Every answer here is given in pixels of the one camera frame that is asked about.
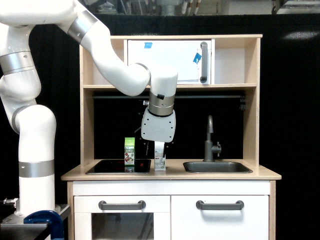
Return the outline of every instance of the faucet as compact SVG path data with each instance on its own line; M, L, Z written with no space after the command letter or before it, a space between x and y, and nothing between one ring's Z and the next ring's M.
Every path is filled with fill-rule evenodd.
M221 153L221 145L217 142L216 145L211 141L211 134L214 133L212 116L208 116L208 123L206 126L206 141L204 141L204 162L215 162L214 154L218 154L218 157Z

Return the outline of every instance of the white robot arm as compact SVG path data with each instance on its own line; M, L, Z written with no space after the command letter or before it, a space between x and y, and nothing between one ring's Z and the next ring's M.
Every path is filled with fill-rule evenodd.
M56 120L35 98L40 80L29 48L35 25L56 24L88 50L95 65L122 93L136 96L150 85L141 136L171 142L178 73L169 66L140 62L126 66L113 51L110 31L77 0L0 0L0 97L19 139L20 204L16 214L27 216L55 208L54 141Z

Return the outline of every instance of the toy kitchen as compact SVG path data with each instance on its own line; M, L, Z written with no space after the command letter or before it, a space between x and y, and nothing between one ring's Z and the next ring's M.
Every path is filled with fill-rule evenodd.
M281 176L259 164L262 37L111 37L126 65L152 58L178 71L174 137L159 142L143 137L153 90L123 95L80 47L81 160L61 177L69 239L276 239Z

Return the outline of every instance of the black cooktop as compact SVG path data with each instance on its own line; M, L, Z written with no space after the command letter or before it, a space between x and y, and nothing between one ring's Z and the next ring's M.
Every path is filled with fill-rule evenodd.
M98 162L85 174L148 174L150 165L150 159L136 159L134 166L125 166L125 160L122 159L106 159Z

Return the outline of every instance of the green juice box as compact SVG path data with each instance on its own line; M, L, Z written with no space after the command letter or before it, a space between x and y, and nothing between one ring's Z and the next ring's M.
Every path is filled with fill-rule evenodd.
M124 139L124 165L135 165L135 138L126 137Z

